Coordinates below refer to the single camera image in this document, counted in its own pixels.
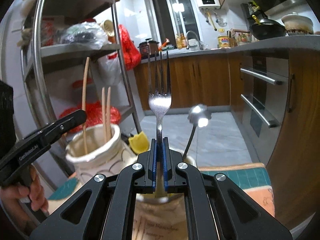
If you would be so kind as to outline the person's left hand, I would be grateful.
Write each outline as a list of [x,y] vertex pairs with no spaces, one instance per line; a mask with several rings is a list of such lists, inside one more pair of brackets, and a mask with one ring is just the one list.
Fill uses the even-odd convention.
[[32,184],[30,187],[15,185],[1,188],[1,201],[3,207],[14,222],[14,224],[21,230],[31,222],[27,213],[20,205],[20,199],[29,197],[31,200],[31,208],[33,211],[48,212],[48,200],[44,195],[44,188],[40,183],[39,175],[33,165],[30,166],[30,176]]

